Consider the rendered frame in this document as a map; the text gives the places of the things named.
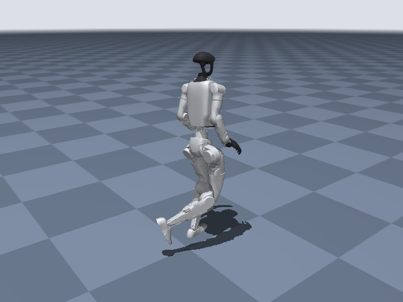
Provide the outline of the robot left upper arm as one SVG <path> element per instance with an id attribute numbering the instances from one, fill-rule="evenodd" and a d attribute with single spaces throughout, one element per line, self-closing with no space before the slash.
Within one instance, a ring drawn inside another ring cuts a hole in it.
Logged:
<path id="1" fill-rule="evenodd" d="M 181 88 L 181 99 L 179 101 L 179 108 L 177 113 L 177 119 L 181 121 L 188 120 L 188 113 L 186 112 L 187 109 L 187 87 L 188 84 L 184 84 Z"/>

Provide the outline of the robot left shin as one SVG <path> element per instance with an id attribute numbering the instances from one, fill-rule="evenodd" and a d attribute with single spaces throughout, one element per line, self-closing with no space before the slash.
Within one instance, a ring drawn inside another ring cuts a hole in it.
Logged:
<path id="1" fill-rule="evenodd" d="M 199 181 L 198 181 L 198 182 L 199 182 Z M 195 185 L 195 193 L 194 193 L 194 195 L 193 195 L 193 201 L 194 201 L 195 199 L 197 199 L 197 200 L 200 201 L 200 196 L 202 195 L 202 194 L 198 193 L 197 190 L 196 190 L 196 186 L 197 186 L 198 182 L 197 182 L 196 185 Z M 199 224 L 199 222 L 200 222 L 200 218 L 201 218 L 201 216 L 192 219 L 192 221 L 191 221 L 191 228 L 192 228 L 192 226 L 193 226 L 193 229 L 194 229 L 194 230 L 197 230 L 198 224 Z"/>

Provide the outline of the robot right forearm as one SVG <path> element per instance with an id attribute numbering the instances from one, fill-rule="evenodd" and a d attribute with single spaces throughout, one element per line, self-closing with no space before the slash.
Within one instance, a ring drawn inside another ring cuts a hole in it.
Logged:
<path id="1" fill-rule="evenodd" d="M 222 115 L 217 115 L 216 117 L 217 126 L 214 128 L 215 132 L 217 132 L 219 139 L 224 147 L 226 143 L 230 142 L 229 135 L 225 129 L 224 120 Z"/>

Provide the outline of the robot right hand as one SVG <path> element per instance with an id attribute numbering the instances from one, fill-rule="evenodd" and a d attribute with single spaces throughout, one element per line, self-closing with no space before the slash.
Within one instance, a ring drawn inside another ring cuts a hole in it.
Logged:
<path id="1" fill-rule="evenodd" d="M 231 143 L 230 142 L 228 142 L 228 143 L 226 143 L 225 144 L 225 146 L 226 147 L 234 147 L 235 149 L 236 149 L 236 151 L 237 151 L 237 153 L 238 153 L 238 155 L 241 153 L 241 148 L 240 148 L 240 146 L 237 144 L 237 142 L 236 141 L 234 141 L 234 140 L 232 140 L 231 138 L 230 138 L 230 141 L 231 141 Z"/>

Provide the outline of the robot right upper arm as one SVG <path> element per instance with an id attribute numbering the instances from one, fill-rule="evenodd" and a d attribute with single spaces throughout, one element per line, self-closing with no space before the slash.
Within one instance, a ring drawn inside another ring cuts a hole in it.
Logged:
<path id="1" fill-rule="evenodd" d="M 210 83 L 210 92 L 212 94 L 211 113 L 209 122 L 216 125 L 216 117 L 222 108 L 222 101 L 225 94 L 225 87 L 220 84 Z"/>

